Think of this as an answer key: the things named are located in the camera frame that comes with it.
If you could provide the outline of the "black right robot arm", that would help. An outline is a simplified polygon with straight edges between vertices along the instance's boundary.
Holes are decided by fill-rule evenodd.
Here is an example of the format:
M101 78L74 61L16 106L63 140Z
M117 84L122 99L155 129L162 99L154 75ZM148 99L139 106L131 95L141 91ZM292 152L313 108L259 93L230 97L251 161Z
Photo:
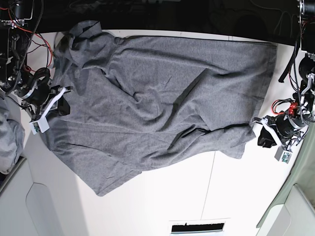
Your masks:
M37 28L44 13L44 1L2 0L0 2L0 89L6 95L16 94L22 101L19 107L32 119L44 112L60 116L70 113L61 86L51 86L50 65L53 51ZM27 58L34 37L42 40L47 59L44 67L32 70Z

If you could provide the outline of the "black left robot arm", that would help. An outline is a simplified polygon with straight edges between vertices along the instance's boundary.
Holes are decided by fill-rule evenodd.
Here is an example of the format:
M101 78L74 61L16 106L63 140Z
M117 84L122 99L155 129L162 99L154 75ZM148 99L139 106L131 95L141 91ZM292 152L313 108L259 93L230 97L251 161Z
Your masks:
M315 2L300 0L299 33L292 56L279 78L289 78L292 98L279 99L271 105L273 116L254 118L263 126L257 144L263 148L279 146L290 151L306 136L303 128L315 121Z

